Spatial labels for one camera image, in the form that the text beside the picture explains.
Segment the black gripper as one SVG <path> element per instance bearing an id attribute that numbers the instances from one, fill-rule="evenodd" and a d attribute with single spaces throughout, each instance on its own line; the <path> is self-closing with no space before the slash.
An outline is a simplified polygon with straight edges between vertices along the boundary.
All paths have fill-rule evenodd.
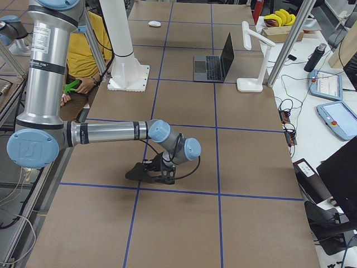
<path id="1" fill-rule="evenodd" d="M 151 183 L 161 183 L 173 185 L 175 183 L 176 167 L 167 166 L 164 163 L 162 155 L 157 155 L 149 164 L 149 171 L 158 172 L 156 176 L 149 176 Z"/>

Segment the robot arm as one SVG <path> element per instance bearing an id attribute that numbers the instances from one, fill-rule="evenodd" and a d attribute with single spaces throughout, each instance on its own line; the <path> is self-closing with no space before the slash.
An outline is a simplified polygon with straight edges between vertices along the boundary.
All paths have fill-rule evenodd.
<path id="1" fill-rule="evenodd" d="M 15 15 L 1 17 L 1 41 L 13 55 L 30 56 L 31 54 L 32 38 Z"/>
<path id="2" fill-rule="evenodd" d="M 152 140 L 164 152 L 137 163 L 126 178 L 174 184 L 176 166 L 199 159 L 198 140 L 162 120 L 90 124 L 59 116 L 70 35 L 89 22 L 84 1 L 30 1 L 28 11 L 34 29 L 26 103 L 7 142 L 9 158 L 21 167 L 39 169 L 52 163 L 61 149 L 78 144 Z"/>

